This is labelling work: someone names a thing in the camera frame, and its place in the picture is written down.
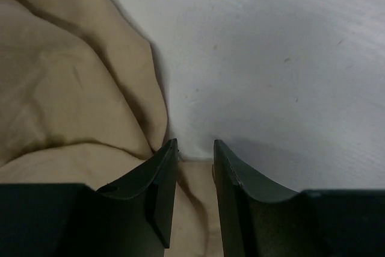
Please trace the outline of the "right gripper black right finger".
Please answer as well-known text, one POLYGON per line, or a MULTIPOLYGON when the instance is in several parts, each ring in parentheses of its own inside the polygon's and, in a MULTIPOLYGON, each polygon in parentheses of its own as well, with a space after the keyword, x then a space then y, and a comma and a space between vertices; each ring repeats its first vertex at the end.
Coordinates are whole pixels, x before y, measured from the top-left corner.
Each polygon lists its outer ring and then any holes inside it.
POLYGON ((383 190, 290 190, 214 142, 225 256, 383 256, 383 190))

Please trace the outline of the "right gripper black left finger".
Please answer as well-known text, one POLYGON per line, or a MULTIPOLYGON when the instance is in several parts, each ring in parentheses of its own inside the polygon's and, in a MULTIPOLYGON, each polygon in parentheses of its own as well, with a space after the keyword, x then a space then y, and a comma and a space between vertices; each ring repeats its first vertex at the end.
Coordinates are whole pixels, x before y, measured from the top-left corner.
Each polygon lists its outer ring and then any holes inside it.
POLYGON ((1 185, 2 256, 163 256, 170 247, 177 140, 115 181, 1 185))

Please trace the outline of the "beige t shirt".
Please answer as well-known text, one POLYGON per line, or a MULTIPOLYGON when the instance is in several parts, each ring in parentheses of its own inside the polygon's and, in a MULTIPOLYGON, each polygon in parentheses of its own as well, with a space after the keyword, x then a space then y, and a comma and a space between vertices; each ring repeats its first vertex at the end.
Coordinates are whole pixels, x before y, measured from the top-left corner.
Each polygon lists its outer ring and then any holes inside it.
MULTIPOLYGON (((112 0, 1 0, 1 185, 98 190, 172 139, 151 45, 112 0)), ((177 150, 163 256, 223 256, 214 165, 177 150)))

